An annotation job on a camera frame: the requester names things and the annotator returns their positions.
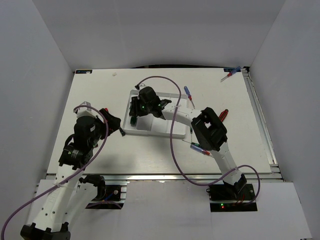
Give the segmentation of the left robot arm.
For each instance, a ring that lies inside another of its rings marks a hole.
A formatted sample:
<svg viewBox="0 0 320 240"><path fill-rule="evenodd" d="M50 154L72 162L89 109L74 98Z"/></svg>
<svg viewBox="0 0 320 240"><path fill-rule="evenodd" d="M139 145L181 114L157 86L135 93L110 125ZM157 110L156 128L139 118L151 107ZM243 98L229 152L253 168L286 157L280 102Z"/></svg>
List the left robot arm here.
<svg viewBox="0 0 320 240"><path fill-rule="evenodd" d="M105 108L94 110L81 105L74 112L77 120L59 158L53 189L46 193L46 200L32 223L22 227L20 235L24 240L69 240L81 212L92 200L101 200L106 195L102 176L82 175L98 155L94 152L98 142L105 142L117 131L121 119Z"/></svg>

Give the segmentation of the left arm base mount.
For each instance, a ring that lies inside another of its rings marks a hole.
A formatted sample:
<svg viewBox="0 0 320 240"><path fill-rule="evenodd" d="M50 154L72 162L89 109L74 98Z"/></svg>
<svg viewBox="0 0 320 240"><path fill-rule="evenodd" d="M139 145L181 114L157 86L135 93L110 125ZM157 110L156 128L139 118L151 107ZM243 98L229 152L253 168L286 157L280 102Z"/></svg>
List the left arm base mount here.
<svg viewBox="0 0 320 240"><path fill-rule="evenodd" d="M121 202L123 200L121 185L108 185L103 176L89 174L79 179L77 192L84 184L93 186L93 192L96 193L96 196L85 207L86 209L121 209L124 206L124 203Z"/></svg>

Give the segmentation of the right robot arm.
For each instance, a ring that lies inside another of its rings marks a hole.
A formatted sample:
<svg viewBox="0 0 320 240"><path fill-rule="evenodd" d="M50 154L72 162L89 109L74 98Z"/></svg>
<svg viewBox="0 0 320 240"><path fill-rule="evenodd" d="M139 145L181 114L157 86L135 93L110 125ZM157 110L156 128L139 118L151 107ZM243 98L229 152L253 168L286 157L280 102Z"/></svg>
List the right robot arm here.
<svg viewBox="0 0 320 240"><path fill-rule="evenodd" d="M233 200L243 195L247 180L229 150L227 129L212 108L196 110L183 107L169 99L160 99L153 88L147 86L138 92L138 96L131 98L129 115L144 117L150 114L191 127L200 147L215 159L223 176L226 195Z"/></svg>

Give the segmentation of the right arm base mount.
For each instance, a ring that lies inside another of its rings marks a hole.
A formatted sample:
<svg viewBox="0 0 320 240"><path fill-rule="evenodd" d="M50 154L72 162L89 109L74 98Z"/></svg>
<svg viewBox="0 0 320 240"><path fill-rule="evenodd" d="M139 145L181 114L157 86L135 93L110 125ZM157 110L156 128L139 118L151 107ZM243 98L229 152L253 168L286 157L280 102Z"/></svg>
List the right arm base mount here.
<svg viewBox="0 0 320 240"><path fill-rule="evenodd" d="M211 213L257 212L253 185L246 184L238 195L229 192L223 184L211 185L206 189Z"/></svg>

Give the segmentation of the long green screwdriver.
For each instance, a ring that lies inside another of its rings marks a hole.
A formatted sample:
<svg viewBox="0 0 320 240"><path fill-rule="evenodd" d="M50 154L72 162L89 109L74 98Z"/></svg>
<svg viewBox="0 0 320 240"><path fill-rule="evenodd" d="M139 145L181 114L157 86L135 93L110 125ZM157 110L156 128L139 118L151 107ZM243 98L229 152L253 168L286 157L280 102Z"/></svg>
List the long green screwdriver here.
<svg viewBox="0 0 320 240"><path fill-rule="evenodd" d="M130 117L130 125L132 127L135 127L137 125L137 122L138 122L138 117L137 116L131 116Z"/></svg>

